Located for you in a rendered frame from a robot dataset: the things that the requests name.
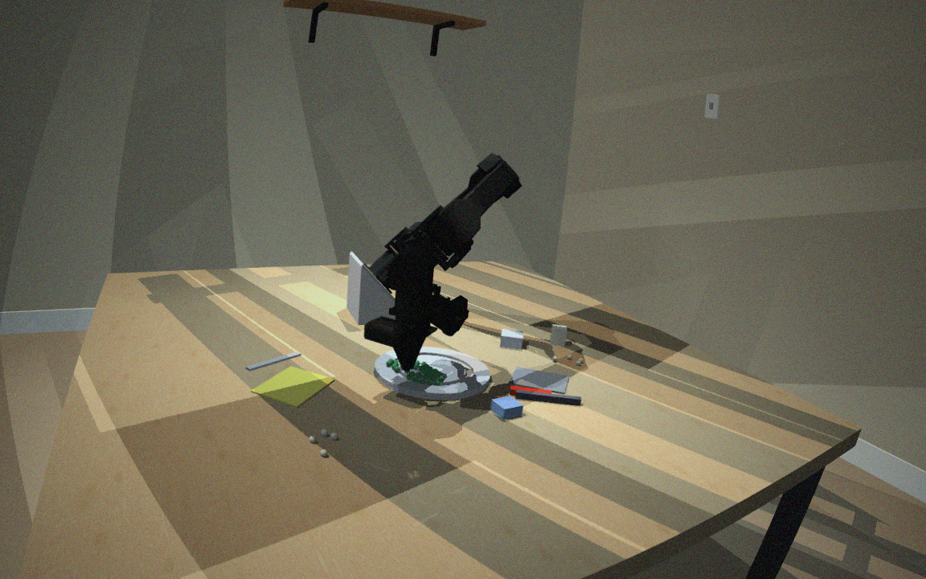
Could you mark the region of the grey flat bar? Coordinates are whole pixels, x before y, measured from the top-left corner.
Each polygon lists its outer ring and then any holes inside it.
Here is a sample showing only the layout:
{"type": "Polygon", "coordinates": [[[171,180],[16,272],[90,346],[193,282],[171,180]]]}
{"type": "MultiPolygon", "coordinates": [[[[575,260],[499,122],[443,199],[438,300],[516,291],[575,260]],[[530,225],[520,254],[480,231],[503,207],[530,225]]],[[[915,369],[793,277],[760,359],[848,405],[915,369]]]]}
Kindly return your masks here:
{"type": "Polygon", "coordinates": [[[288,359],[292,359],[292,358],[299,358],[299,356],[301,356],[301,353],[299,353],[298,351],[297,351],[297,352],[294,352],[294,353],[288,353],[287,355],[283,355],[283,356],[281,356],[280,358],[273,358],[273,359],[270,359],[270,360],[262,360],[262,362],[257,363],[256,365],[254,364],[254,365],[247,366],[246,369],[248,369],[248,371],[254,371],[255,369],[258,369],[258,368],[267,367],[268,365],[275,365],[275,363],[279,363],[281,360],[288,360],[288,359]]]}

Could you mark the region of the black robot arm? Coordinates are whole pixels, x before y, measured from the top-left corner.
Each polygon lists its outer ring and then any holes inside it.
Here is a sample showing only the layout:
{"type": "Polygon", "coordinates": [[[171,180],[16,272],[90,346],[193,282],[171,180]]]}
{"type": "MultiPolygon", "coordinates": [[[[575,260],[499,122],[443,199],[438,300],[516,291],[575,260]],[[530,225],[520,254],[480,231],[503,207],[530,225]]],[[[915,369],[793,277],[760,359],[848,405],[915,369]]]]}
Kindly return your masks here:
{"type": "MultiPolygon", "coordinates": [[[[503,195],[510,198],[521,187],[517,173],[501,155],[486,155],[477,167],[465,191],[447,206],[435,208],[424,221],[402,228],[384,246],[388,252],[371,266],[364,265],[388,292],[392,294],[392,286],[401,294],[416,294],[433,279],[436,265],[440,264],[444,271],[457,266],[470,252],[473,236],[481,228],[482,214],[503,195]]],[[[427,318],[442,334],[453,336],[468,318],[467,306],[468,300],[461,295],[452,301],[442,297],[437,286],[433,294],[432,290],[425,294],[416,321],[426,323],[427,318]]]]}

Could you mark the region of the yellow-green flat square panel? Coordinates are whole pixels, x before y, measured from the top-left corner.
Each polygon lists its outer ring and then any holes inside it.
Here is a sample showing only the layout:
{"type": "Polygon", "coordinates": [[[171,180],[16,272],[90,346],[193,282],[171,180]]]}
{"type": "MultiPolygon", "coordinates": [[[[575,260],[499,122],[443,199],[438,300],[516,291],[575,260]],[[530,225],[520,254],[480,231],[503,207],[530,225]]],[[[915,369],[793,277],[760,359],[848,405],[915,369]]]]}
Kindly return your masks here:
{"type": "Polygon", "coordinates": [[[316,393],[323,391],[325,386],[330,386],[334,381],[335,378],[290,366],[265,381],[264,384],[255,386],[251,392],[259,393],[264,398],[278,400],[281,403],[298,408],[306,400],[313,398],[316,393]]]}

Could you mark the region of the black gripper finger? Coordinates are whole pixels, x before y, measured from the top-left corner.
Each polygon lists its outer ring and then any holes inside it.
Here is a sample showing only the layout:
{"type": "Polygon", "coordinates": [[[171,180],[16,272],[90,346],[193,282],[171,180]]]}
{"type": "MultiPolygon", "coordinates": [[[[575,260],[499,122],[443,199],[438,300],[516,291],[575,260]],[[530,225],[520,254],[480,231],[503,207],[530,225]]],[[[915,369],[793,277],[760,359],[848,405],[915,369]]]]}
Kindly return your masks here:
{"type": "Polygon", "coordinates": [[[414,356],[412,357],[412,365],[409,369],[414,369],[414,366],[416,365],[416,358],[418,358],[419,353],[421,352],[421,346],[425,342],[425,339],[429,335],[432,335],[433,332],[436,332],[436,331],[437,331],[437,327],[434,327],[434,326],[427,327],[427,329],[425,330],[416,329],[416,334],[423,336],[423,338],[419,341],[416,341],[415,348],[414,348],[414,356]]]}
{"type": "Polygon", "coordinates": [[[393,347],[402,370],[409,371],[409,368],[412,365],[412,357],[414,356],[416,341],[419,341],[422,338],[423,336],[416,335],[414,339],[408,339],[408,343],[402,344],[399,347],[393,347]]]}

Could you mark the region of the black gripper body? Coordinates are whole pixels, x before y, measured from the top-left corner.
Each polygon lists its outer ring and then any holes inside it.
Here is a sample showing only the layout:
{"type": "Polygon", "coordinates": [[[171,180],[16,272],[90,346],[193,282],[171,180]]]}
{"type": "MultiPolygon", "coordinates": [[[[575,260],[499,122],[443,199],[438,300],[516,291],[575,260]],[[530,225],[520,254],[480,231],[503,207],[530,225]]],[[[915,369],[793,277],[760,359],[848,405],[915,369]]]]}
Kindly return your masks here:
{"type": "Polygon", "coordinates": [[[390,318],[375,318],[364,325],[363,337],[367,340],[381,343],[386,346],[399,347],[408,343],[408,339],[416,337],[416,329],[425,330],[431,323],[416,321],[418,312],[425,294],[430,290],[434,292],[437,285],[432,284],[433,279],[427,281],[425,287],[416,294],[401,294],[395,292],[395,306],[389,308],[389,314],[396,316],[390,318]]]}

